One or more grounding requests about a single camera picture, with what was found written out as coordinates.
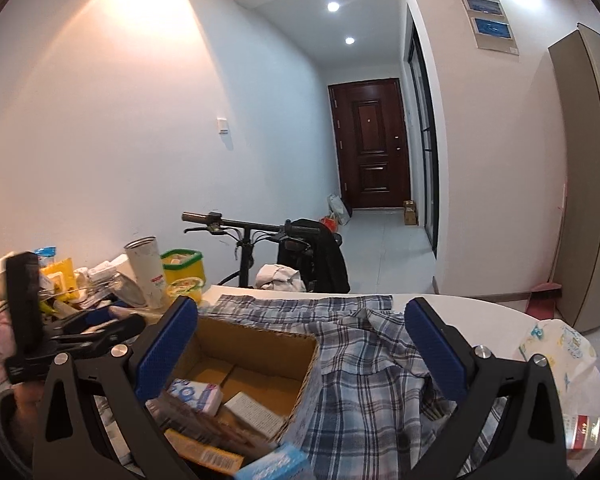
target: hand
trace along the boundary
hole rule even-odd
[[[16,412],[11,419],[11,435],[26,458],[33,454],[33,439],[38,428],[38,406],[44,391],[43,382],[20,383],[13,387]]]

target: bicycle handlebar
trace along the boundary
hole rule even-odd
[[[287,222],[285,225],[268,225],[268,224],[255,224],[252,222],[239,222],[237,220],[226,220],[222,218],[220,213],[209,213],[208,215],[199,215],[197,213],[182,213],[183,222],[192,222],[194,224],[203,224],[209,226],[213,223],[218,222],[221,226],[237,227],[241,229],[252,229],[257,231],[268,231],[271,233],[278,233],[284,231],[285,234],[291,237],[302,237],[302,236],[318,236],[320,229],[315,227],[302,227],[290,225]]]

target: gray sleeve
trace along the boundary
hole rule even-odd
[[[11,438],[10,421],[15,413],[15,398],[12,391],[5,390],[0,394],[0,450],[13,468],[25,480],[32,480],[31,464],[18,453]]]

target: white table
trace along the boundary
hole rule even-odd
[[[213,285],[203,296],[208,304],[215,304],[220,296],[253,296],[266,300],[299,298],[320,299],[333,296],[364,296],[364,294],[314,294],[299,292],[279,292],[275,290],[256,290],[232,286]],[[396,312],[403,312],[409,300],[416,297],[425,298],[442,320],[455,326],[469,345],[485,345],[497,356],[506,359],[523,361],[518,352],[518,345],[525,333],[531,330],[536,320],[531,317],[494,303],[458,298],[455,296],[437,296],[433,294],[393,294]],[[564,413],[571,415],[600,416],[600,372],[593,368],[586,381],[586,391],[582,391],[577,400],[572,400],[562,406]],[[593,457],[592,451],[581,451],[576,458],[569,460],[569,466],[580,472]]]

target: red label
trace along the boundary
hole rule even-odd
[[[584,439],[587,436],[587,427],[589,426],[589,417],[587,415],[578,415],[576,423],[575,442],[573,449],[582,449],[584,447]]]

